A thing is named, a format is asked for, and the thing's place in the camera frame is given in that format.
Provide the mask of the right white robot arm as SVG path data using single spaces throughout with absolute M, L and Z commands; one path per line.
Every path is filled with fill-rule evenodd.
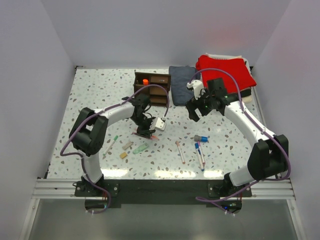
M 186 88 L 193 97 L 186 103 L 189 118 L 198 122 L 201 116 L 212 110 L 220 112 L 244 135 L 251 146 L 247 164 L 224 175 L 218 195 L 228 199 L 240 194 L 247 187 L 259 181 L 272 181 L 272 176 L 291 173 L 289 160 L 289 140 L 285 135 L 276 135 L 267 129 L 248 110 L 243 102 L 241 91 L 228 93 L 222 78 L 213 79 L 204 85 L 201 80 L 191 80 Z

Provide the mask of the orange black highlighter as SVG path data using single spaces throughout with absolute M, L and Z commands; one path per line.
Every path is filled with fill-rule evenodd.
M 149 84 L 149 80 L 148 80 L 148 79 L 143 79 L 143 80 L 142 80 L 142 83 L 146 86 L 146 85 Z

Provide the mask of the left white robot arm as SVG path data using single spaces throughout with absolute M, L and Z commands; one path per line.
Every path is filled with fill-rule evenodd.
M 140 94 L 122 100 L 122 104 L 109 106 L 106 110 L 83 108 L 71 129 L 69 139 L 81 158 L 83 171 L 81 180 L 73 184 L 77 197 L 107 197 L 111 192 L 104 181 L 99 158 L 109 126 L 131 119 L 137 125 L 136 134 L 140 137 L 150 139 L 156 131 L 153 126 L 156 118 L 145 114 L 151 107 L 148 96 Z

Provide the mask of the brown wooden desk organizer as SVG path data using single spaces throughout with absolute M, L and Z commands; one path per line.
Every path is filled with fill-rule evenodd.
M 149 73 L 149 72 L 135 72 L 135 78 L 133 82 L 134 92 L 142 89 L 145 86 L 149 86 L 143 89 L 139 94 L 144 94 L 150 98 L 152 106 L 166 107 L 168 103 L 167 95 L 171 89 L 171 75 L 161 73 Z M 144 85 L 143 79 L 148 79 L 149 84 Z

